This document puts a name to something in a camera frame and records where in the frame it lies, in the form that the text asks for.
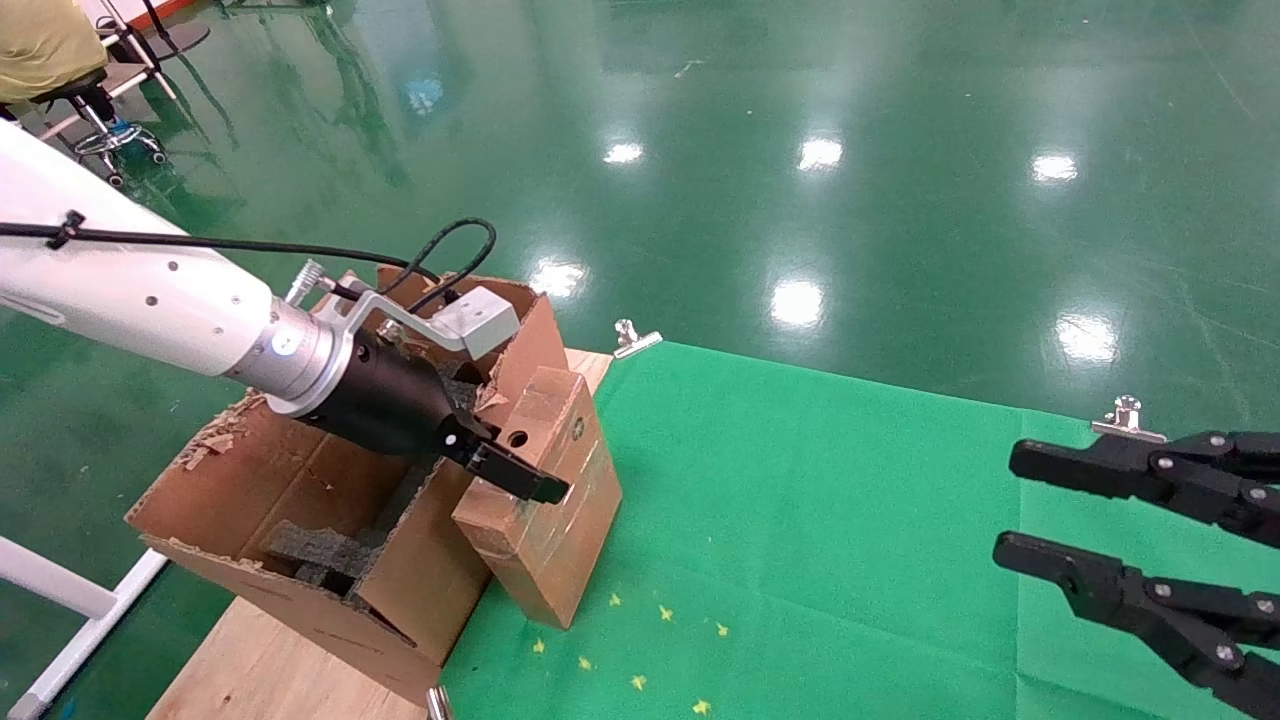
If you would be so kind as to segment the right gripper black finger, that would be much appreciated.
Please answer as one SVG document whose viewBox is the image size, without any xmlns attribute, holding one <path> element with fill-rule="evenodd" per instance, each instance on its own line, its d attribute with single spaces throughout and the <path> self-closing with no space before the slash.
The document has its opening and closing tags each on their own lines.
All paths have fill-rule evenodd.
<svg viewBox="0 0 1280 720">
<path fill-rule="evenodd" d="M 1147 577 L 1121 559 L 1006 530 L 995 562 L 1055 584 L 1073 614 L 1134 635 L 1192 685 L 1253 717 L 1279 716 L 1279 598 L 1265 592 Z"/>
<path fill-rule="evenodd" d="M 1166 443 L 1102 434 L 1085 448 L 1012 446 L 1015 477 L 1105 498 L 1138 498 L 1279 547 L 1279 434 L 1210 430 Z"/>
</svg>

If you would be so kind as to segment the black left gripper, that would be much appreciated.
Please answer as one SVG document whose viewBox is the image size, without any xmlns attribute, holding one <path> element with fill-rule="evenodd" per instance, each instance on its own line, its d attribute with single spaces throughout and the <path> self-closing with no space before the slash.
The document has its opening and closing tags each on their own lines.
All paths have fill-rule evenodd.
<svg viewBox="0 0 1280 720">
<path fill-rule="evenodd" d="M 468 406 L 477 387 L 454 378 L 457 370 L 357 334 L 335 387 L 300 420 L 375 454 L 460 459 L 474 475 L 518 500 L 561 503 L 571 484 L 492 442 L 495 427 Z"/>
</svg>

